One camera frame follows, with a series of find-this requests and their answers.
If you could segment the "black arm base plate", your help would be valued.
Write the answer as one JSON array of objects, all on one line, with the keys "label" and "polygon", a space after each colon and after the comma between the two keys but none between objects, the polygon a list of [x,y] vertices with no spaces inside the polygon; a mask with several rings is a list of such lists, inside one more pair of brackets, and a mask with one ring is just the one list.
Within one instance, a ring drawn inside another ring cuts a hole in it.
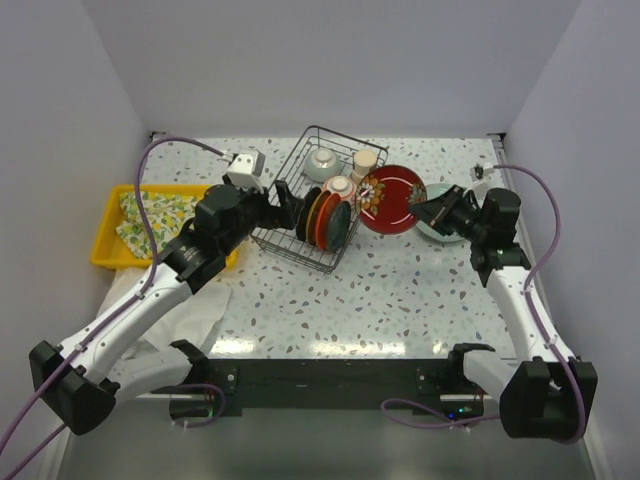
[{"label": "black arm base plate", "polygon": [[[192,384],[220,388],[220,396]],[[445,359],[210,359],[194,368],[186,388],[164,387],[174,419],[203,417],[223,409],[240,416],[248,409],[378,410],[401,398],[423,404],[448,420],[484,414],[489,396],[454,374]]]}]

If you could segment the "yellow brown patterned plate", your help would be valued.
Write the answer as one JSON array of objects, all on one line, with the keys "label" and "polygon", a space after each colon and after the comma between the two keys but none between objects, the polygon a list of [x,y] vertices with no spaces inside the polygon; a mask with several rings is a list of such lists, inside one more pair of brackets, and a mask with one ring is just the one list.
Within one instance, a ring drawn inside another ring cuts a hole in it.
[{"label": "yellow brown patterned plate", "polygon": [[323,190],[311,206],[306,223],[306,241],[312,246],[316,245],[316,224],[320,215],[320,210],[330,196],[330,191]]}]

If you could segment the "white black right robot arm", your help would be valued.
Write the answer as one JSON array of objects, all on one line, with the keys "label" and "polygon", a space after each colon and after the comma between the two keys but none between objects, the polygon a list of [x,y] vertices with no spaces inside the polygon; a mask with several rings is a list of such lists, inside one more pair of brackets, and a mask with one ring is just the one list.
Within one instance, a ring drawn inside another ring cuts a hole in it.
[{"label": "white black right robot arm", "polygon": [[516,242],[520,197],[489,190],[481,205],[459,186],[408,210],[441,235],[468,240],[471,266],[503,316],[517,358],[511,367],[491,359],[491,348],[457,346],[445,369],[459,393],[478,385],[499,403],[511,438],[574,443],[585,433],[598,376],[564,343],[533,284],[534,269]]}]

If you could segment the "celadon green flower plate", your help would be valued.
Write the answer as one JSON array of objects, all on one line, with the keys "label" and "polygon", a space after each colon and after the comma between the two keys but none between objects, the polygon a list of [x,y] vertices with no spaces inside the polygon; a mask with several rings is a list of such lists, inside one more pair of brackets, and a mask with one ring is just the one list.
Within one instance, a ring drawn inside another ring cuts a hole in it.
[{"label": "celadon green flower plate", "polygon": [[[452,187],[452,184],[450,183],[432,183],[432,184],[428,184],[426,186],[426,195],[427,195],[427,199],[428,200],[433,200],[443,194],[445,194],[450,188]],[[463,242],[464,238],[457,235],[457,234],[451,234],[451,235],[442,235],[440,233],[438,233],[437,231],[435,231],[433,228],[429,227],[426,223],[419,221],[415,228],[424,236],[426,236],[427,238],[435,241],[435,242],[439,242],[439,243],[443,243],[443,244],[450,244],[450,243],[459,243],[459,242]]]}]

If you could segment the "dark red flower plate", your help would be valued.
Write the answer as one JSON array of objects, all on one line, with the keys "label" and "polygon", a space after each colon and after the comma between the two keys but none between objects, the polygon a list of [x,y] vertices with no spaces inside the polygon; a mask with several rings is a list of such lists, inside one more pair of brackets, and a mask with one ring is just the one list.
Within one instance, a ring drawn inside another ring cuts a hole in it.
[{"label": "dark red flower plate", "polygon": [[360,181],[354,205],[366,228],[378,234],[399,235],[418,222],[409,207],[426,200],[426,186],[416,172],[406,166],[385,165]]}]

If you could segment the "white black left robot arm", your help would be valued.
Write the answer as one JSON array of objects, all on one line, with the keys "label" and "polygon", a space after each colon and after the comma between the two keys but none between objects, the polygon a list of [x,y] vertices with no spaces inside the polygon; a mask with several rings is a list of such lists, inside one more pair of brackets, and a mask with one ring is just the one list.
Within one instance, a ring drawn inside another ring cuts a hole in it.
[{"label": "white black left robot arm", "polygon": [[29,354],[35,394],[74,434],[94,430],[114,410],[119,384],[108,378],[122,354],[162,316],[198,292],[256,228],[293,230],[303,203],[287,183],[265,189],[210,187],[177,237],[141,283],[96,318],[87,332],[59,345],[37,344]]}]

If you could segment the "orange red plate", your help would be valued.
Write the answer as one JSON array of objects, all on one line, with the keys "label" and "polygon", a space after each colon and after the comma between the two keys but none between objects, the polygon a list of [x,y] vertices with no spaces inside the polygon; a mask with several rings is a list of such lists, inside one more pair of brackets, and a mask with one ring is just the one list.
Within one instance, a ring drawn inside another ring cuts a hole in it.
[{"label": "orange red plate", "polygon": [[341,201],[342,198],[338,193],[331,193],[319,210],[315,226],[315,240],[316,245],[322,250],[327,248],[327,232],[330,218]]}]

